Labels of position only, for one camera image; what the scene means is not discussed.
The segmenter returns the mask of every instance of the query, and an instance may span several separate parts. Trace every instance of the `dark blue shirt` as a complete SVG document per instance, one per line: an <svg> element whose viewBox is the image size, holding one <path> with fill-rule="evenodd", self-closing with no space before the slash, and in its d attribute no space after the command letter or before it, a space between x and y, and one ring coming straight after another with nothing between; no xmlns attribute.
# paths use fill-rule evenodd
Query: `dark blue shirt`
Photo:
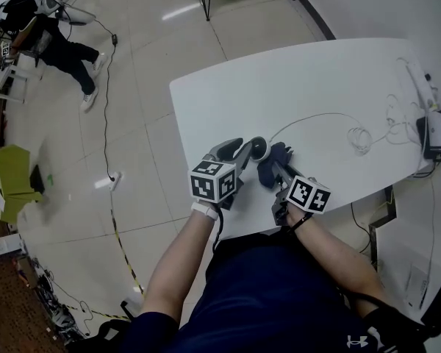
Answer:
<svg viewBox="0 0 441 353"><path fill-rule="evenodd" d="M122 352L377 352L377 340L307 253L250 248L208 276L189 322L144 313Z"/></svg>

